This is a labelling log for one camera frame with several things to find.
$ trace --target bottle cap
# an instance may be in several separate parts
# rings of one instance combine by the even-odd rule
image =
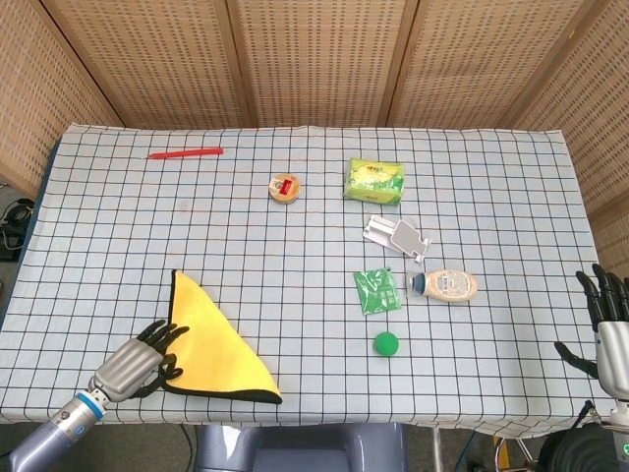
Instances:
[[[424,290],[426,290],[426,276],[423,273],[408,274],[406,283],[407,290],[424,295]]]

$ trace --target yellow cloth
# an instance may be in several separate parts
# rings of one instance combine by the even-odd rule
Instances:
[[[281,403],[273,377],[205,291],[173,270],[169,323],[188,326],[166,351],[184,373],[164,387],[175,393]]]

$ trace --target small round container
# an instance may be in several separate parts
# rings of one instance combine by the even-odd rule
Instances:
[[[281,204],[291,204],[299,197],[299,179],[293,174],[278,174],[268,184],[271,198]]]

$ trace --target red label on tin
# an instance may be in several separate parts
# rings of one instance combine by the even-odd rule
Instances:
[[[288,179],[284,180],[284,183],[282,184],[282,188],[279,189],[279,193],[281,195],[288,195],[288,191],[291,189],[291,185],[293,185],[293,183],[290,180]]]

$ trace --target small green ball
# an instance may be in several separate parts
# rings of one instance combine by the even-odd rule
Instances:
[[[384,357],[395,355],[399,347],[400,341],[398,341],[397,336],[388,331],[381,332],[375,337],[375,341],[373,342],[375,352]]]

